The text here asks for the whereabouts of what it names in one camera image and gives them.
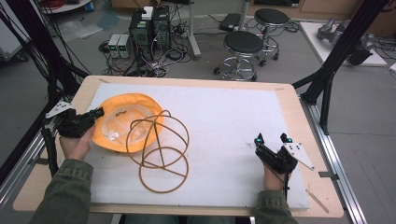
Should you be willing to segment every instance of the hand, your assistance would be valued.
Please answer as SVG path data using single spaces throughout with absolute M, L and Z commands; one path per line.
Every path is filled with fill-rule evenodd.
M 264 189 L 265 190 L 279 190 L 282 191 L 284 188 L 283 181 L 285 174 L 280 175 L 274 173 L 265 163 L 264 165 Z
M 91 149 L 90 139 L 93 131 L 95 131 L 95 127 L 96 126 L 93 125 L 81 138 L 59 137 L 65 159 L 84 161 L 85 156 Z

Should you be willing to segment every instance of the electronic device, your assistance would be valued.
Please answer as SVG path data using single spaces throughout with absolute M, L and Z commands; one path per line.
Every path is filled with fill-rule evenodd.
M 285 175 L 283 193 L 287 199 L 289 174 L 296 168 L 298 161 L 311 170 L 314 170 L 315 167 L 309 160 L 302 144 L 293 143 L 293 140 L 288 138 L 285 133 L 280 135 L 280 139 L 283 145 L 277 153 L 265 145 L 261 133 L 254 139 L 254 144 L 256 145 L 256 155 L 262 160 L 262 163 L 266 164 L 275 175 Z
M 170 49 L 170 16 L 169 6 L 157 7 L 154 9 L 153 17 L 154 34 L 157 40 L 156 49 Z
M 134 56 L 137 57 L 137 60 L 142 60 L 140 58 L 142 56 L 145 60 L 151 61 L 151 45 L 154 36 L 153 25 L 152 21 L 142 20 L 142 13 L 141 10 L 137 10 L 132 15 L 129 33 L 134 48 Z
M 76 109 L 66 102 L 59 102 L 46 114 L 41 135 L 47 148 L 51 176 L 54 176 L 59 169 L 55 145 L 56 134 L 59 133 L 61 136 L 69 138 L 80 138 L 104 114 L 105 110 L 100 107 L 77 115 Z
M 219 29 L 232 32 L 233 28 L 238 26 L 239 20 L 241 18 L 241 14 L 239 13 L 231 13 L 228 14 L 224 20 L 220 23 Z
M 144 10 L 144 12 L 142 13 L 142 20 L 143 21 L 151 21 L 153 7 L 144 7 L 143 10 Z
M 119 58 L 120 53 L 119 49 L 117 48 L 117 44 L 119 43 L 121 35 L 112 35 L 110 40 L 108 41 L 108 49 L 110 50 L 111 57 Z
M 132 41 L 130 35 L 121 35 L 117 44 L 121 58 L 129 58 L 132 54 Z

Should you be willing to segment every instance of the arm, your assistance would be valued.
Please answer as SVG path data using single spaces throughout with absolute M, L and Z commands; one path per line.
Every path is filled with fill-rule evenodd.
M 94 126 L 80 139 L 60 137 L 64 163 L 47 186 L 29 223 L 87 223 L 93 168 L 84 162 Z
M 264 191 L 259 193 L 255 212 L 256 223 L 297 223 L 291 216 L 282 192 L 283 183 L 280 179 L 284 176 L 274 174 L 265 164 L 264 173 Z

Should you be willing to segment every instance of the stool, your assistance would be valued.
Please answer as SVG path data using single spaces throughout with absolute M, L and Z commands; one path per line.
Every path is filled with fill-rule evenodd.
M 256 70 L 247 58 L 257 57 L 263 48 L 262 40 L 253 33 L 235 31 L 224 37 L 224 48 L 234 54 L 234 57 L 224 60 L 219 67 L 215 68 L 216 75 L 222 74 L 222 78 L 235 81 L 257 79 Z
M 264 26 L 264 29 L 262 30 L 262 42 L 264 43 L 262 52 L 264 52 L 264 57 L 260 61 L 260 66 L 263 67 L 266 64 L 266 56 L 268 52 L 276 50 L 276 54 L 273 57 L 274 60 L 277 60 L 279 56 L 279 45 L 271 36 L 269 36 L 269 33 L 276 28 L 283 27 L 287 22 L 289 22 L 289 17 L 285 13 L 276 9 L 262 8 L 254 13 L 254 20 L 258 24 Z M 275 42 L 275 44 L 270 45 L 270 40 Z

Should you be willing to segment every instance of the brown rope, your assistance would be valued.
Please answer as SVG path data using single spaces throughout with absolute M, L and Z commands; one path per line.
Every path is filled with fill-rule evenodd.
M 164 124 L 158 122 L 158 119 L 159 119 L 159 118 L 163 118 L 163 119 L 173 119 L 173 120 L 177 121 L 177 122 L 184 128 L 184 130 L 185 130 L 185 132 L 186 132 L 186 135 L 187 135 L 187 140 L 184 139 L 183 136 L 181 136 L 181 134 L 177 133 L 175 130 L 171 129 L 171 128 L 168 127 L 167 125 L 164 125 Z M 138 160 L 136 160 L 136 159 L 133 157 L 133 152 L 131 152 L 131 151 L 129 150 L 129 148 L 128 148 L 128 145 L 129 145 L 129 144 L 128 144 L 128 141 L 129 141 L 129 138 L 130 138 L 130 136 L 131 136 L 131 133 L 134 131 L 134 128 L 137 127 L 137 126 L 138 126 L 140 123 L 142 123 L 142 122 L 148 122 L 148 123 L 150 123 L 150 127 L 148 128 L 148 132 L 147 132 L 147 135 L 146 135 L 146 138 L 145 138 L 145 143 L 144 143 L 143 148 L 142 148 L 142 150 L 141 150 L 141 151 L 142 151 L 141 161 L 138 161 Z M 174 147 L 163 147 L 162 144 L 161 144 L 160 136 L 159 136 L 159 132 L 161 131 L 161 129 L 166 129 L 166 130 L 170 131 L 171 133 L 174 133 L 178 138 L 180 138 L 180 140 L 181 140 L 181 141 L 184 143 L 184 145 L 185 145 L 184 150 L 179 150 L 179 149 L 174 148 Z M 147 147 L 148 147 L 148 140 L 149 140 L 149 136 L 150 136 L 152 133 L 155 133 L 155 137 L 156 137 L 155 139 L 156 139 L 156 142 L 157 142 L 157 146 L 158 146 L 158 147 L 152 149 L 150 152 L 147 153 L 146 149 L 147 149 Z M 132 159 L 132 161 L 134 161 L 135 163 L 137 163 L 137 164 L 139 165 L 139 178 L 140 178 L 140 181 L 142 182 L 142 184 L 145 186 L 145 188 L 148 189 L 148 190 L 150 190 L 150 191 L 152 191 L 152 192 L 156 192 L 156 193 L 168 193 L 168 192 L 172 192 L 172 191 L 174 191 L 174 190 L 180 188 L 180 187 L 184 184 L 184 182 L 186 181 L 186 179 L 187 179 L 187 177 L 188 177 L 188 175 L 189 175 L 189 170 L 190 170 L 189 162 L 188 162 L 188 160 L 187 160 L 187 158 L 186 158 L 186 156 L 185 156 L 185 153 L 186 153 L 186 151 L 187 151 L 187 148 L 189 147 L 189 143 L 190 143 L 189 131 L 187 130 L 187 128 L 186 128 L 186 126 L 183 124 L 183 122 L 181 122 L 179 119 L 173 118 L 173 117 L 171 116 L 171 113 L 170 113 L 168 110 L 163 110 L 163 111 L 162 111 L 160 114 L 158 114 L 158 115 L 150 116 L 150 117 L 147 117 L 147 118 L 145 118 L 145 119 L 136 119 L 136 120 L 134 120 L 133 122 L 131 122 L 131 124 L 130 124 L 130 131 L 128 132 L 128 135 L 127 135 L 127 137 L 126 137 L 126 144 L 125 144 L 125 146 L 126 146 L 126 150 L 127 150 L 127 152 L 128 152 L 129 157 Z M 171 162 L 165 164 L 165 161 L 164 161 L 164 159 L 163 159 L 163 150 L 164 150 L 164 149 L 170 149 L 170 150 L 173 150 L 173 151 L 177 152 L 177 153 L 179 154 L 179 157 L 178 157 L 177 159 L 175 159 L 175 160 L 173 160 L 173 161 L 171 161 Z M 162 165 L 154 164 L 154 163 L 152 163 L 152 162 L 147 161 L 148 156 L 151 155 L 152 153 L 156 152 L 156 151 L 159 151 L 159 153 L 160 153 Z M 185 164 L 186 164 L 186 172 L 185 172 L 185 174 L 181 174 L 181 173 L 179 173 L 179 172 L 177 172 L 177 171 L 173 171 L 173 170 L 171 170 L 171 169 L 168 168 L 170 165 L 175 164 L 175 163 L 178 162 L 180 159 L 183 159 L 183 161 L 184 161 Z M 150 187 L 150 186 L 145 182 L 144 177 L 143 177 L 143 175 L 142 175 L 143 169 L 145 169 L 145 168 L 147 168 L 147 169 L 161 169 L 161 170 L 165 170 L 166 172 L 169 172 L 169 173 L 171 173 L 171 174 L 182 176 L 183 179 L 181 180 L 181 182 L 180 182 L 176 187 L 174 187 L 174 188 L 172 188 L 172 189 L 157 190 L 157 189 L 154 189 L 154 188 Z

